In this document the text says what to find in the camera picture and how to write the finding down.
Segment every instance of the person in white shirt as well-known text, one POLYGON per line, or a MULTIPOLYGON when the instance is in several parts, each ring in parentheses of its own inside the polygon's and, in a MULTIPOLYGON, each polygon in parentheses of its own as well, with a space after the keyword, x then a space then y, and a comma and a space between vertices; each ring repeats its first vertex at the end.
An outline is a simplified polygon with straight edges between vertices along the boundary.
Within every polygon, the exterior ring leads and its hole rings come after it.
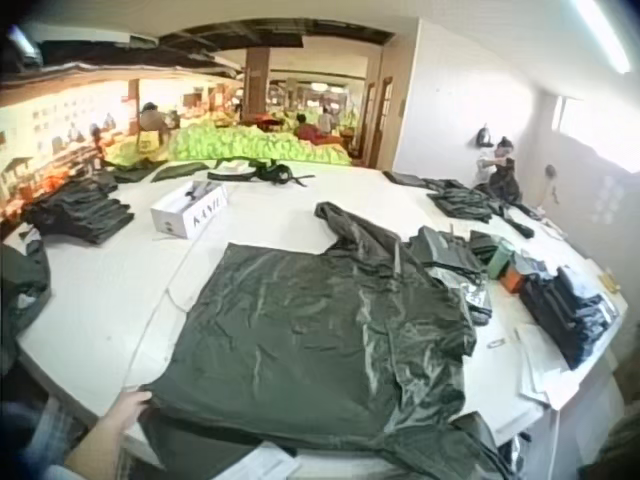
POLYGON ((486 154, 483 154, 477 162, 478 171, 473 182, 473 186, 476 187, 483 183, 488 183, 489 178, 496 172, 496 166, 505 167, 507 165, 507 157, 515 150, 513 142, 507 137, 502 137, 500 143, 496 146, 493 152, 493 158, 489 158, 486 154))
POLYGON ((318 117, 318 128, 325 135, 331 135, 333 130, 333 117, 327 107, 322 107, 322 115, 318 117))

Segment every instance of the window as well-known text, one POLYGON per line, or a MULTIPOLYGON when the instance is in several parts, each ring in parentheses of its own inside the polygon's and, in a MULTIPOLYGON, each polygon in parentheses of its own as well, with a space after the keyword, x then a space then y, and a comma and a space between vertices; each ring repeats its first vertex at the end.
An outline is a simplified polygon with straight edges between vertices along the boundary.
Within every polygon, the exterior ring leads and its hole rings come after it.
POLYGON ((640 172, 640 111, 559 97, 552 128, 625 170, 640 172))

